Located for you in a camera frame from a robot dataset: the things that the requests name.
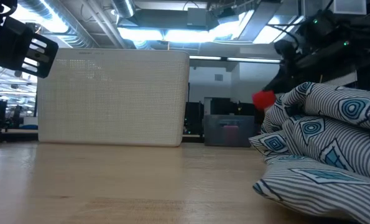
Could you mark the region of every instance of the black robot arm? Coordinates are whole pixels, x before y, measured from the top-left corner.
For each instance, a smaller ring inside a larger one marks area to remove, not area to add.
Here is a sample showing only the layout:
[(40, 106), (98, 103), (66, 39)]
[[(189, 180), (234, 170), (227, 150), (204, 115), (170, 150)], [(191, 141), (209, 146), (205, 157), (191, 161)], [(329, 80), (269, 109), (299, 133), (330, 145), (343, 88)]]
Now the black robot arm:
[[(10, 11), (3, 13), (2, 5), (9, 7)], [(9, 17), (16, 8), (17, 0), (0, 0), (0, 66), (45, 78), (52, 67), (58, 45)]]

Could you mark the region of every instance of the ceiling beam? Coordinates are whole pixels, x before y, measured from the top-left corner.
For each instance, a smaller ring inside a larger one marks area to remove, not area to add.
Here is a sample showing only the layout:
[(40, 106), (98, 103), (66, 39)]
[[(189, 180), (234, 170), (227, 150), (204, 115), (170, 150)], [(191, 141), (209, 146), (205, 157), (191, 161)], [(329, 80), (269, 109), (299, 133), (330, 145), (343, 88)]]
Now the ceiling beam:
[(280, 8), (281, 4), (282, 0), (262, 0), (257, 6), (243, 32), (240, 34), (239, 40), (254, 41), (261, 30), (272, 19), (274, 14)]

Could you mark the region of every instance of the white perforated panel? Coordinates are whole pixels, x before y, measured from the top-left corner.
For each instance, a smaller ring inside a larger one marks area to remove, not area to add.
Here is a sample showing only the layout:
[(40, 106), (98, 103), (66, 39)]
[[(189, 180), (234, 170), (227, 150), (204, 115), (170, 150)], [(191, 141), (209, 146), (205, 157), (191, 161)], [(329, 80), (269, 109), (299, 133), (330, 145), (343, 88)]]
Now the white perforated panel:
[(39, 140), (178, 146), (188, 78), (185, 52), (60, 49), (38, 82)]

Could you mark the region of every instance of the desk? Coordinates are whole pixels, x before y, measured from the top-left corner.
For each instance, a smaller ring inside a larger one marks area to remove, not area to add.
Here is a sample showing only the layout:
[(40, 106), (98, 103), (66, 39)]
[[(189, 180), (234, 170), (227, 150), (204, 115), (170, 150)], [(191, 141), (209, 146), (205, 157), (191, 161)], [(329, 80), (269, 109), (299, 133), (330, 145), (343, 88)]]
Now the desk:
[(256, 194), (265, 168), (256, 151), (195, 143), (0, 144), (0, 223), (322, 223)]

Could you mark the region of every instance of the light fixture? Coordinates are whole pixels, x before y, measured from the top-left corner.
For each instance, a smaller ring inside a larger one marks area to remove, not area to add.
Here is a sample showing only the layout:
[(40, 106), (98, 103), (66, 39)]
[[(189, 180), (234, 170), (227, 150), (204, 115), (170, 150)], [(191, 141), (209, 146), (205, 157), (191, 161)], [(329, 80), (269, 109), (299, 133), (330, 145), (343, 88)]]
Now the light fixture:
[(196, 30), (169, 30), (165, 36), (166, 41), (179, 43), (205, 43), (214, 41), (215, 37), (208, 31)]
[(231, 35), (239, 27), (239, 21), (225, 22), (210, 30), (210, 35), (214, 37), (226, 37)]
[[(298, 24), (300, 23), (302, 20), (303, 20), (304, 16), (300, 16), (296, 21), (293, 22), (293, 24)], [(291, 32), (293, 29), (295, 28), (295, 26), (289, 26), (288, 28), (286, 28), (285, 31), (287, 32)], [(277, 42), (281, 39), (283, 39), (287, 34), (285, 32), (282, 32), (280, 36), (278, 36), (278, 38), (276, 38), (274, 40), (274, 42)]]
[(30, 12), (26, 8), (22, 7), (20, 4), (17, 5), (17, 9), (11, 17), (21, 22), (39, 23), (50, 32), (63, 33), (68, 31), (68, 26), (66, 25), (66, 23), (62, 21), (62, 19), (53, 11), (53, 9), (44, 0), (40, 0), (40, 2), (49, 11), (52, 17), (45, 19), (36, 13)]
[(280, 63), (280, 60), (263, 58), (228, 58), (229, 62)]
[[(280, 20), (277, 17), (273, 17), (268, 24), (274, 25), (274, 24), (279, 24)], [(269, 44), (273, 42), (280, 34), (282, 31), (275, 29), (270, 26), (265, 26), (261, 32), (258, 34), (257, 38), (253, 41), (254, 44)]]
[(189, 56), (189, 58), (194, 60), (221, 60), (221, 57), (195, 56), (195, 55), (191, 55)]
[(9, 100), (10, 98), (7, 96), (0, 96), (0, 100)]
[(16, 96), (36, 96), (36, 93), (32, 92), (17, 92), (17, 91), (0, 91), (2, 95), (16, 95)]
[(145, 40), (162, 40), (162, 34), (157, 29), (128, 29), (118, 28), (121, 37), (129, 40), (145, 41)]
[(241, 35), (241, 33), (243, 32), (244, 28), (246, 28), (254, 12), (255, 12), (254, 10), (250, 10), (248, 12), (243, 12), (242, 14), (239, 15), (240, 24), (237, 27), (237, 29), (233, 32), (232, 38), (231, 38), (232, 40), (238, 38)]

